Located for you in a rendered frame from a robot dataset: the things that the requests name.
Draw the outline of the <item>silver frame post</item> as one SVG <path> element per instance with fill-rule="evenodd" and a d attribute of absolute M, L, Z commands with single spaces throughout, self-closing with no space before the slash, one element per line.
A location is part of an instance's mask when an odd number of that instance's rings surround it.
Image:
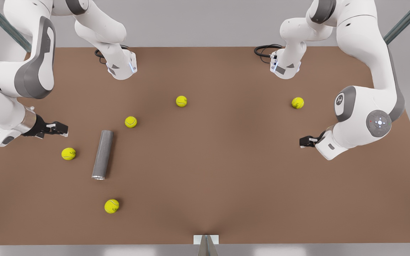
<path fill-rule="evenodd" d="M 408 25 L 410 25 L 410 10 L 383 37 L 385 43 L 389 45 Z"/>
<path fill-rule="evenodd" d="M 219 235 L 194 235 L 193 244 L 199 245 L 198 256 L 218 256 Z"/>
<path fill-rule="evenodd" d="M 5 16 L 0 13 L 0 27 L 9 34 L 27 53 L 31 53 L 31 44 L 27 39 L 13 27 Z"/>

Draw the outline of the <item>grey tennis ball tube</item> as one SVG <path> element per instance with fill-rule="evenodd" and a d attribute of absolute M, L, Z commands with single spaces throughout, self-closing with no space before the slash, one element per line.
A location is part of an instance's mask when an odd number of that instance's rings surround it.
<path fill-rule="evenodd" d="M 112 149 L 114 132 L 102 130 L 93 167 L 92 178 L 104 180 L 106 178 L 109 157 Z"/>

